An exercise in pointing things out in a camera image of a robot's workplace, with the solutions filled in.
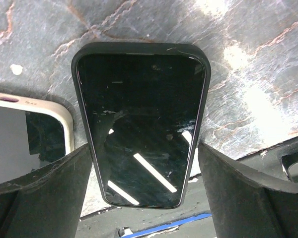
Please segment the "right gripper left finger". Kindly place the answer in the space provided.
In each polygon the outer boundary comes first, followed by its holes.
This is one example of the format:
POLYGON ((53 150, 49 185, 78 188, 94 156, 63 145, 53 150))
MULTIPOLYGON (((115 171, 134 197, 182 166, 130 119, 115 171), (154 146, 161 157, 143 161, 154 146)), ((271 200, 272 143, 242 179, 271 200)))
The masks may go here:
POLYGON ((0 238, 73 238, 92 166, 88 145, 0 184, 0 238))

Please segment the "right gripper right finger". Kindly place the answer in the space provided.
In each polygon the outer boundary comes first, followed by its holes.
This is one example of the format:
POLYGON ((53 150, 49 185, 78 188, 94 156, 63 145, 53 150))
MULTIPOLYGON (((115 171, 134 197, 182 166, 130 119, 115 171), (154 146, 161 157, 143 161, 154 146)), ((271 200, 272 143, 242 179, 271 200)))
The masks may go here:
POLYGON ((298 238, 298 184, 198 146, 199 166, 219 238, 298 238))

